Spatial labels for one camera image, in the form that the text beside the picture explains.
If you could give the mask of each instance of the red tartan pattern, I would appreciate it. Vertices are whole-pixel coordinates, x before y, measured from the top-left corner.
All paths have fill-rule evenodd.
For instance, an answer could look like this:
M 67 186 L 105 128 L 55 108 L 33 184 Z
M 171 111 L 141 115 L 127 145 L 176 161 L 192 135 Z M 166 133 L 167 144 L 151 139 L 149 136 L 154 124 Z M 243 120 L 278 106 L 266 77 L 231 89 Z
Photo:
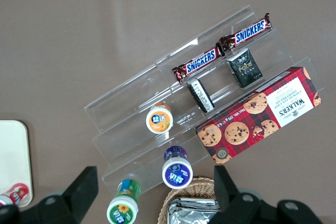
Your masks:
M 269 94 L 273 93 L 277 89 L 281 88 L 286 83 L 298 77 L 311 103 L 314 106 L 313 99 L 314 99 L 316 90 L 315 90 L 315 87 L 312 81 L 305 76 L 303 68 L 302 67 L 291 67 L 285 72 L 290 72 L 290 73 L 282 77 L 280 80 L 276 81 L 269 87 L 264 88 L 260 92 L 263 92 L 266 96 L 268 96 Z M 279 122 L 277 121 L 269 105 L 267 105 L 265 110 L 259 114 L 250 114 L 244 109 L 243 107 L 244 102 L 247 100 L 248 97 L 256 93 L 259 93 L 259 92 L 253 91 L 247 94 L 243 98 L 239 99 L 239 101 L 236 101 L 235 103 L 230 105 L 228 108 L 218 112 L 216 115 L 207 119 L 205 122 L 201 123 L 195 128 L 196 132 L 198 133 L 201 129 L 203 129 L 207 125 L 214 124 L 216 125 L 216 127 L 219 127 L 220 131 L 222 132 L 222 138 L 218 144 L 212 147 L 206 146 L 206 149 L 208 150 L 211 156 L 215 155 L 219 149 L 225 148 L 228 150 L 228 154 L 231 157 L 234 157 L 238 155 L 239 153 L 241 153 L 242 151 L 249 148 L 250 146 L 258 143 L 264 138 L 263 133 L 254 135 L 253 130 L 256 126 L 262 129 L 263 127 L 261 123 L 265 120 L 272 120 L 277 123 L 279 128 L 281 128 L 279 125 Z M 225 130 L 227 126 L 229 126 L 229 124 L 232 122 L 242 122 L 247 125 L 249 129 L 249 136 L 245 142 L 238 144 L 238 145 L 233 145 L 225 139 Z

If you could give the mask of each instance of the silver foil packet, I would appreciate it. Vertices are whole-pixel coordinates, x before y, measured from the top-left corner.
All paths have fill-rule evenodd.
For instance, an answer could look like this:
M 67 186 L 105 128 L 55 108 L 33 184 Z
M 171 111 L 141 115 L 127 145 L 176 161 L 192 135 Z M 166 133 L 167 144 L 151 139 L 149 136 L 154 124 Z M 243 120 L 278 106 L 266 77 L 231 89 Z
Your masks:
M 214 199 L 177 198 L 168 205 L 167 224 L 207 224 L 219 211 Z

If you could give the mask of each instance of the product label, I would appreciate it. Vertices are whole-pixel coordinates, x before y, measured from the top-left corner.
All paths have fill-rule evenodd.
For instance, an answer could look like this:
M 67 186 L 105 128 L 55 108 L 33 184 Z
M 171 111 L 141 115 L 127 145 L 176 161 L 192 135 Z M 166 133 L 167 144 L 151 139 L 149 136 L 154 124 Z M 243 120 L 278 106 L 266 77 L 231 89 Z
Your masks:
M 268 95 L 267 101 L 281 127 L 313 108 L 298 77 Z
M 248 49 L 233 59 L 227 60 L 227 62 L 242 88 L 250 85 L 263 75 Z
M 229 155 L 229 151 L 226 148 L 220 148 L 216 152 L 216 156 L 219 159 L 226 159 L 228 155 Z
M 118 186 L 118 193 L 115 197 L 118 196 L 128 196 L 138 202 L 138 198 L 141 193 L 141 187 L 138 182 L 131 179 L 126 179 L 121 182 Z
M 170 116 L 164 111 L 155 112 L 150 116 L 149 125 L 158 133 L 166 131 L 170 124 Z
M 183 164 L 173 164 L 165 172 L 165 178 L 173 186 L 184 186 L 188 183 L 190 170 Z
M 200 55 L 195 60 L 187 63 L 186 64 L 186 73 L 190 74 L 190 73 L 202 68 L 203 66 L 209 64 L 210 62 L 214 61 L 215 59 L 216 59 L 216 50 L 214 48 L 211 51 Z
M 1 194 L 11 199 L 13 204 L 19 203 L 27 197 L 29 189 L 25 184 L 19 183 L 12 186 L 7 192 Z
M 116 205 L 111 209 L 110 218 L 114 223 L 131 223 L 133 212 L 127 205 Z
M 181 157 L 187 159 L 188 158 L 187 151 L 180 146 L 174 145 L 165 151 L 163 159 L 167 161 L 169 158 L 172 157 Z
M 250 27 L 238 32 L 235 35 L 235 44 L 241 43 L 257 34 L 260 34 L 266 29 L 266 21 L 262 19 L 261 21 L 251 25 Z
M 199 101 L 204 106 L 206 112 L 210 112 L 211 110 L 213 110 L 214 109 L 213 103 L 209 99 L 208 95 L 206 94 L 205 90 L 200 85 L 200 83 L 198 81 L 194 81 L 194 82 L 190 83 L 190 85 L 194 89 Z

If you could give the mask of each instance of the cookie image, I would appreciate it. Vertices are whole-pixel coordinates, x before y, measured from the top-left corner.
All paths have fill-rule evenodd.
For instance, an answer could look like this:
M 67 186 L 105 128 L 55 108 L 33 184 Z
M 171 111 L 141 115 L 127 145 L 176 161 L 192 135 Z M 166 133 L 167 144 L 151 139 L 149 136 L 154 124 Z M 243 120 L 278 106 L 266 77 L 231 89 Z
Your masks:
M 267 97 L 264 93 L 251 96 L 244 103 L 244 109 L 250 114 L 259 114 L 267 107 Z
M 314 95 L 314 106 L 316 107 L 317 105 L 321 104 L 321 102 L 321 98 L 318 92 L 316 92 L 316 94 Z
M 198 137 L 205 146 L 215 146 L 222 138 L 222 132 L 215 124 L 210 124 L 198 132 Z
M 264 137 L 269 136 L 279 129 L 277 123 L 272 120 L 265 120 L 261 123 L 261 125 L 263 126 L 262 129 L 264 130 Z
M 225 139 L 230 144 L 238 145 L 242 144 L 248 139 L 250 132 L 245 123 L 233 122 L 225 129 Z
M 212 156 L 212 158 L 216 162 L 217 165 L 223 165 L 224 163 L 228 162 L 232 157 L 230 155 L 227 155 L 226 158 L 221 159 L 221 158 L 218 158 L 215 154 Z
M 254 130 L 253 130 L 253 136 L 258 135 L 260 132 L 263 132 L 262 128 L 255 126 Z
M 306 68 L 303 68 L 303 73 L 309 80 L 311 80 Z

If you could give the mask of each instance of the gray table surface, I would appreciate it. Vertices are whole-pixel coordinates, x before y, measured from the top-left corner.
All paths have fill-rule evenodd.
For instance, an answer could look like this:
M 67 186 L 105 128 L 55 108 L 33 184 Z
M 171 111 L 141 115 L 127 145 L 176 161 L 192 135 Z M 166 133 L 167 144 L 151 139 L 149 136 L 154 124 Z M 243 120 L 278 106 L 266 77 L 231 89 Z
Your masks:
M 0 0 L 0 119 L 29 131 L 35 197 L 65 189 L 86 167 L 107 167 L 84 107 L 202 31 L 251 5 L 271 13 L 294 61 L 309 56 L 322 105 L 226 164 L 238 187 L 275 205 L 291 198 L 336 223 L 336 0 Z M 213 177 L 207 158 L 195 175 Z M 99 195 L 82 223 L 108 223 Z M 136 223 L 156 223 L 169 189 L 140 198 Z

